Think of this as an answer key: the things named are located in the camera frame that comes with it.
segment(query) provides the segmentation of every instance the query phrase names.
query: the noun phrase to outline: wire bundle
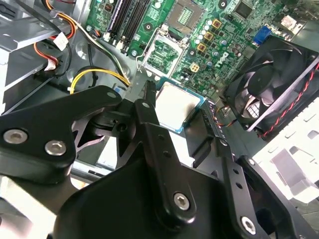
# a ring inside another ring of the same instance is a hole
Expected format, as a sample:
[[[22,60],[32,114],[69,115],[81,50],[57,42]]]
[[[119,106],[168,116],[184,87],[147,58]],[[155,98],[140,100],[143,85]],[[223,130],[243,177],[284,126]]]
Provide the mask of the wire bundle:
[[[230,123],[219,123],[217,122],[217,117],[215,116],[221,109],[227,108],[228,106],[223,106],[223,107],[219,107],[216,112],[213,114],[213,120],[215,121],[216,125],[221,126],[221,127],[230,127],[231,125],[233,125],[237,119],[234,119],[233,121],[231,121]]]

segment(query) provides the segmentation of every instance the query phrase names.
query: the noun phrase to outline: silver screw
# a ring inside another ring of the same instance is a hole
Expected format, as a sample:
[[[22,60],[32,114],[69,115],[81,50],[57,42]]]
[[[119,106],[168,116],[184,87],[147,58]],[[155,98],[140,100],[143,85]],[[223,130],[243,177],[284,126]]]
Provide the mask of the silver screw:
[[[227,146],[227,145],[228,145],[228,143],[227,143],[225,140],[223,140],[222,138],[220,138],[219,141],[220,141],[221,144],[224,145],[224,146]]]
[[[189,209],[189,200],[188,198],[182,194],[182,193],[175,193],[174,195],[174,202],[175,204],[182,209],[183,211],[186,211]]]
[[[116,98],[116,95],[112,92],[108,92],[107,95],[111,98]]]
[[[22,131],[21,129],[10,129],[3,134],[3,139],[7,143],[12,144],[20,144],[25,142],[28,139],[28,135],[26,132]]]
[[[248,162],[249,162],[251,165],[255,165],[255,161],[252,160],[252,159],[248,159]]]
[[[248,217],[242,217],[241,224],[246,229],[246,231],[249,232],[251,235],[256,234],[256,227]]]
[[[146,107],[146,108],[149,108],[149,107],[150,107],[149,104],[147,104],[147,103],[145,103],[145,102],[143,102],[142,105],[143,105],[144,107]]]
[[[66,152],[65,143],[57,140],[46,143],[44,149],[48,154],[53,156],[61,156]]]
[[[92,31],[92,27],[88,25],[88,26],[86,26],[86,30],[87,31]]]

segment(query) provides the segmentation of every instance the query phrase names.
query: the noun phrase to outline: chipset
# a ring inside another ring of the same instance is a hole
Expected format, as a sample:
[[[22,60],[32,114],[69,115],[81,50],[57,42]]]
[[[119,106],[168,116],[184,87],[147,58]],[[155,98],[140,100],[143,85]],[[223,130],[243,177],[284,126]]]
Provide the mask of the chipset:
[[[249,7],[247,4],[245,4],[244,2],[240,1],[236,8],[235,8],[235,13],[240,16],[242,19],[246,20],[248,18],[248,16],[250,15],[250,13],[252,12],[252,8]]]

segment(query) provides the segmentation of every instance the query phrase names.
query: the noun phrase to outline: red wire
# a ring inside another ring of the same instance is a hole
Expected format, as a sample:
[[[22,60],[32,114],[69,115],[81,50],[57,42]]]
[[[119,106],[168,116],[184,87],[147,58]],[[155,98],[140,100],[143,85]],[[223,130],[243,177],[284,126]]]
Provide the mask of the red wire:
[[[302,91],[299,92],[298,97],[295,99],[294,102],[291,103],[291,105],[289,106],[289,108],[287,108],[282,114],[281,116],[279,116],[276,120],[276,122],[271,126],[271,128],[265,132],[264,134],[260,135],[259,137],[265,137],[267,134],[269,134],[271,131],[273,131],[273,129],[278,125],[279,121],[296,105],[296,103],[299,101],[299,99],[301,98],[301,96],[304,94],[304,92],[308,89],[309,83],[310,81],[314,78],[315,75],[315,71],[319,69],[319,63],[317,64],[316,68],[311,72],[311,75],[309,77],[309,79],[306,82],[306,85],[304,87],[304,89]]]

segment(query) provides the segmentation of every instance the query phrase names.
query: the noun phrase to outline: black plastic bracket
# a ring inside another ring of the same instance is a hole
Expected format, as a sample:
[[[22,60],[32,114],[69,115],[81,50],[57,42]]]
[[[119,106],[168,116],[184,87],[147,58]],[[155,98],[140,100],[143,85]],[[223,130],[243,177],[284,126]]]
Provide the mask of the black plastic bracket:
[[[98,86],[1,116],[0,174],[43,184],[62,181],[70,172],[89,119],[116,108],[121,100],[111,88]],[[27,140],[20,144],[6,142],[3,135],[10,129],[21,129]],[[46,143],[52,140],[64,142],[63,155],[45,151]]]

